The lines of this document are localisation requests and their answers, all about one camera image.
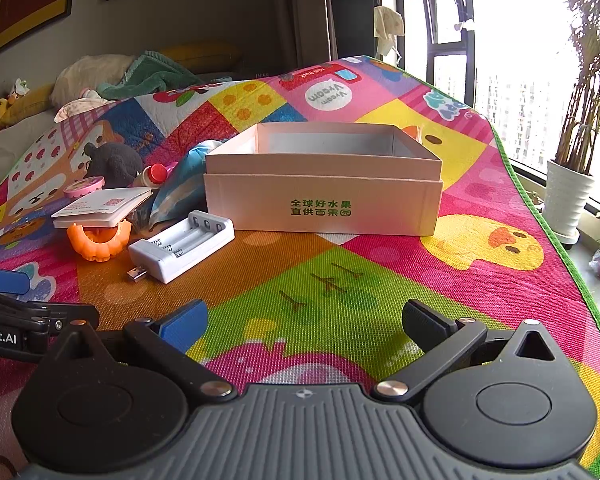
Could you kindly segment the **orange pumpkin bowl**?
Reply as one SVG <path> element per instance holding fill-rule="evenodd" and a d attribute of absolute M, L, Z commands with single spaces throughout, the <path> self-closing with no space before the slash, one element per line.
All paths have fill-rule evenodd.
<path fill-rule="evenodd" d="M 132 224 L 122 220 L 114 228 L 84 228 L 73 224 L 67 229 L 73 250 L 87 261 L 106 262 L 128 246 Z"/>

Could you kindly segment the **white card booklet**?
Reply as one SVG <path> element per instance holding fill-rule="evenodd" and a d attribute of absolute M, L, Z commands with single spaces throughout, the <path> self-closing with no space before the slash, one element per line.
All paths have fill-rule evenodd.
<path fill-rule="evenodd" d="M 151 188 L 107 188 L 84 195 L 52 214 L 55 229 L 76 224 L 86 228 L 114 228 L 151 196 Z"/>

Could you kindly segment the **pink-lidded yellow pudding cup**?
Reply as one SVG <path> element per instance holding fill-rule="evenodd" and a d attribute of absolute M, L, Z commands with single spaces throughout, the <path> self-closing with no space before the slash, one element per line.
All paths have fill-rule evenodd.
<path fill-rule="evenodd" d="M 102 176 L 87 177 L 71 183 L 64 189 L 65 196 L 75 200 L 87 194 L 101 190 L 104 187 L 105 178 Z"/>

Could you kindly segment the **blue wet wipes pack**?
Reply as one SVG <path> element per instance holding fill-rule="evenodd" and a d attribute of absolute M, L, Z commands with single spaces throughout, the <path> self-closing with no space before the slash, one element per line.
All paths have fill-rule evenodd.
<path fill-rule="evenodd" d="M 134 231 L 149 231 L 163 222 L 183 220 L 195 210 L 204 201 L 207 155 L 222 144 L 223 141 L 205 140 L 191 148 L 166 182 L 129 215 Z"/>

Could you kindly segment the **black plush toy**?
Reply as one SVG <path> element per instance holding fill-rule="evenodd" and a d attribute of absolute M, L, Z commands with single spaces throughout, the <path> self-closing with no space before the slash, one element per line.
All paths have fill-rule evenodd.
<path fill-rule="evenodd" d="M 84 154 L 90 159 L 85 177 L 103 177 L 104 188 L 126 188 L 145 168 L 137 151 L 124 143 L 87 143 Z"/>

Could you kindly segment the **small red-capped white bottle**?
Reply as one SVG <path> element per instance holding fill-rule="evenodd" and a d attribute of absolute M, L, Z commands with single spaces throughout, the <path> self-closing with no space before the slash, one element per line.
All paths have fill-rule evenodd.
<path fill-rule="evenodd" d="M 137 188 L 160 188 L 169 177 L 169 171 L 163 164 L 149 165 L 144 168 L 134 179 L 133 185 Z"/>

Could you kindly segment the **colourful cartoon play mat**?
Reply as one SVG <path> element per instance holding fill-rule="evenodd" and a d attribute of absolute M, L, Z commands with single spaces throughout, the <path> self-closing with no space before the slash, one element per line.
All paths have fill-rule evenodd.
<path fill-rule="evenodd" d="M 65 188 L 85 174 L 85 144 L 118 141 L 148 164 L 258 122 L 369 122 L 419 133 L 442 161 L 443 234 L 458 253 L 416 237 L 240 231 L 169 284 L 133 282 L 127 254 L 89 262 L 55 229 Z M 541 321 L 592 394 L 598 422 L 583 465 L 600 475 L 600 312 L 529 200 L 490 124 L 389 65 L 358 56 L 282 76 L 138 96 L 35 130 L 0 182 L 0 269 L 28 274 L 38 301 L 92 304 L 115 330 L 193 299 L 210 313 L 190 349 L 235 385 L 353 380 L 370 384 L 417 358 L 401 311 L 416 298 L 493 328 Z"/>

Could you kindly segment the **yellow plush toys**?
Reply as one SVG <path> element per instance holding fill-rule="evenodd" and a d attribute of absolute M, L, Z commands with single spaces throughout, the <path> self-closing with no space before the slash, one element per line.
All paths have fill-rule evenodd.
<path fill-rule="evenodd" d="M 7 92 L 0 93 L 0 131 L 23 119 L 48 110 L 54 84 L 31 89 L 25 79 L 16 78 Z"/>

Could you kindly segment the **pink cardboard box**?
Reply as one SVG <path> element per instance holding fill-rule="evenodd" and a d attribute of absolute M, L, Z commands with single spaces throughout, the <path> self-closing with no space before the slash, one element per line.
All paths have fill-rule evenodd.
<path fill-rule="evenodd" d="M 238 230 L 425 236 L 442 162 L 392 125 L 261 122 L 207 155 L 204 190 Z"/>

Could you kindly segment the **white plant pot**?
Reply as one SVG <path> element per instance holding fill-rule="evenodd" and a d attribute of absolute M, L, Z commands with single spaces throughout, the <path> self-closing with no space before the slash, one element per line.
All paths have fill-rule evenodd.
<path fill-rule="evenodd" d="M 542 215 L 563 245 L 577 243 L 578 225 L 594 179 L 554 160 L 547 163 L 547 179 Z"/>

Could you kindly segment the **pink white cloth bundle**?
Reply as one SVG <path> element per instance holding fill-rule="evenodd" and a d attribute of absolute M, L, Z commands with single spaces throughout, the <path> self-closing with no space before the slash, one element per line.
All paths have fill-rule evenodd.
<path fill-rule="evenodd" d="M 54 117 L 54 122 L 59 124 L 72 116 L 109 104 L 114 104 L 114 101 L 104 99 L 95 89 L 84 89 L 77 99 L 59 107 L 59 110 Z"/>

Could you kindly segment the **beige pillow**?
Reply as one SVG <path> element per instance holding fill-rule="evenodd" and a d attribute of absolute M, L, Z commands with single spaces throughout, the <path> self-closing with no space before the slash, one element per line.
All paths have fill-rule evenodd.
<path fill-rule="evenodd" d="M 85 89 L 95 90 L 100 84 L 117 84 L 134 60 L 133 55 L 85 55 L 57 76 L 50 102 L 53 107 L 61 108 L 79 99 Z"/>

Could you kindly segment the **green towel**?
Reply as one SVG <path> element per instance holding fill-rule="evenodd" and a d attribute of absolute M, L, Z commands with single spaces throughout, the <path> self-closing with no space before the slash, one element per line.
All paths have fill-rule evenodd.
<path fill-rule="evenodd" d="M 99 96 L 120 101 L 161 91 L 178 90 L 202 80 L 183 65 L 157 51 L 144 51 L 126 69 L 116 84 L 103 82 L 96 88 Z"/>

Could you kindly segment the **yellow cushion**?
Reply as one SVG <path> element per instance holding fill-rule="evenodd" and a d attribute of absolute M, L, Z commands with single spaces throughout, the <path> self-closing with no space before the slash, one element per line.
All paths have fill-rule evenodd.
<path fill-rule="evenodd" d="M 242 50 L 220 40 L 178 44 L 159 52 L 194 74 L 228 72 L 242 59 Z"/>

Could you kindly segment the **tall green plant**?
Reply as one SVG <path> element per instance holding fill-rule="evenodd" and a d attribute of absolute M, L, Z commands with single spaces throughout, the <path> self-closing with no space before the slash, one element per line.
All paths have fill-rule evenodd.
<path fill-rule="evenodd" d="M 567 0 L 572 14 L 571 42 L 579 73 L 573 85 L 554 157 L 557 165 L 591 172 L 600 135 L 600 0 Z"/>

